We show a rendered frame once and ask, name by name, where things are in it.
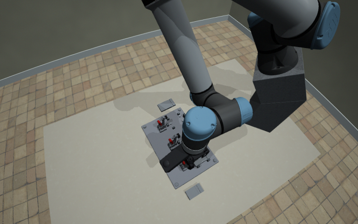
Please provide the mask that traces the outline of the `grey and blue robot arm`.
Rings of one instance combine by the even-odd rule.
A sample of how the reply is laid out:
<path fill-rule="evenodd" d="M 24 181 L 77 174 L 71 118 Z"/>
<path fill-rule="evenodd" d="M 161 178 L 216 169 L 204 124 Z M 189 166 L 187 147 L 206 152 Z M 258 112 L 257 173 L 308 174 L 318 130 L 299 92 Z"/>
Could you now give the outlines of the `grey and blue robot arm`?
<path fill-rule="evenodd" d="M 298 63 L 294 47 L 324 49 L 340 18 L 337 2 L 319 0 L 232 0 L 251 11 L 247 21 L 257 48 L 257 66 L 265 75 L 280 75 Z M 252 106 L 215 91 L 181 0 L 142 0 L 152 11 L 196 105 L 185 115 L 182 140 L 160 160 L 165 173 L 201 153 L 209 140 L 249 122 Z M 187 152 L 185 153 L 183 149 Z"/>

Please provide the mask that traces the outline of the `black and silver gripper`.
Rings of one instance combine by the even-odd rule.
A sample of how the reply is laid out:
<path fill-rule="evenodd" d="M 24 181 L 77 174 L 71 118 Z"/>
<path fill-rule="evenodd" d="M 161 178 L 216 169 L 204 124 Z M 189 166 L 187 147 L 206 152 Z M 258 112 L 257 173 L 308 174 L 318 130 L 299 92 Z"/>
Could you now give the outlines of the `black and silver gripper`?
<path fill-rule="evenodd" d="M 208 143 L 209 143 L 209 141 L 208 141 Z M 207 143 L 207 145 L 208 145 L 208 143 Z M 191 155 L 191 156 L 189 156 L 186 160 L 184 160 L 185 161 L 185 167 L 186 168 L 188 168 L 189 170 L 191 170 L 191 169 L 193 169 L 194 168 L 194 162 L 195 161 L 197 161 L 200 157 L 201 158 L 203 158 L 203 157 L 205 157 L 207 154 L 208 154 L 208 152 L 209 152 L 209 150 L 208 150 L 208 148 L 207 148 L 207 145 L 206 145 L 206 147 L 205 147 L 205 149 L 201 152 L 201 153 L 199 153 L 199 154 L 189 154 L 189 153 L 187 153 L 184 149 L 183 149 L 183 147 L 182 147 L 182 149 L 183 149 L 183 151 L 185 152 L 185 153 L 187 153 L 188 155 Z"/>

